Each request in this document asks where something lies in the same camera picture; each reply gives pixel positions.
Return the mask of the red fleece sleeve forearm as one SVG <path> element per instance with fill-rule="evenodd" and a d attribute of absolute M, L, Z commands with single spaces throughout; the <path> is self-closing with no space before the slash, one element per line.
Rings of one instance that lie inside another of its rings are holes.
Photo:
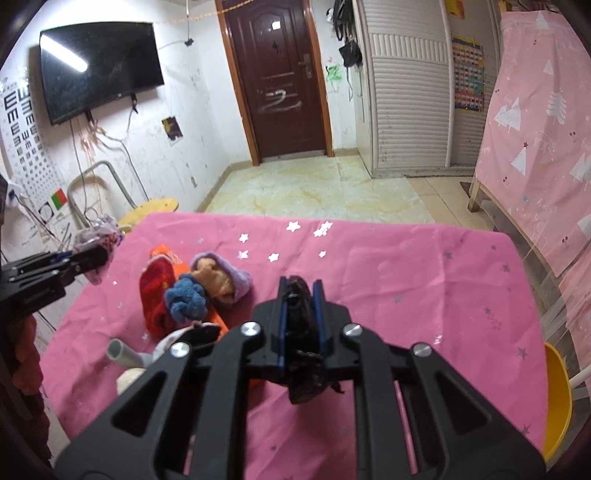
<path fill-rule="evenodd" d="M 1 329 L 1 468 L 19 478 L 52 473 L 36 327 L 29 315 Z"/>

